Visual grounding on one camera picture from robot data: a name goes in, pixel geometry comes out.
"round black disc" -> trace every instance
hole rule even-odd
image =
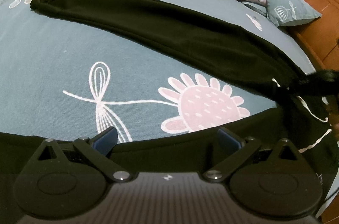
[[[96,169],[76,163],[62,170],[46,169],[44,174],[20,175],[14,196],[25,213],[37,218],[60,219],[92,208],[106,190],[104,176]]]
[[[315,174],[288,173],[265,163],[246,166],[230,180],[230,190],[245,208],[273,218],[298,218],[312,213],[322,187]]]

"pillow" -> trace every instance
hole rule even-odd
[[[320,16],[304,0],[267,0],[267,19],[276,27],[303,25]]]
[[[247,1],[243,1],[242,4],[244,4],[247,8],[254,10],[256,13],[259,13],[265,17],[267,16],[266,8],[264,6]]]

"pink flower print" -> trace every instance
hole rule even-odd
[[[177,134],[216,127],[250,116],[250,112],[239,105],[244,103],[240,96],[232,95],[232,87],[224,85],[222,90],[216,78],[208,84],[205,77],[195,74],[195,84],[187,74],[180,75],[182,83],[176,78],[169,78],[168,83],[174,88],[159,88],[159,93],[166,99],[178,104],[179,116],[169,118],[161,124],[164,132]]]

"ribbed black surface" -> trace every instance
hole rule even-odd
[[[113,185],[94,209],[67,220],[26,216],[17,224],[317,224],[311,217],[270,221],[244,211],[221,184],[207,183],[196,173],[140,173],[129,183]]]

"metal screw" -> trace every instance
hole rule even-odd
[[[209,170],[206,172],[206,177],[210,179],[220,179],[222,174],[219,170]]]
[[[113,177],[116,180],[126,180],[129,177],[129,173],[127,171],[117,171],[113,174]]]

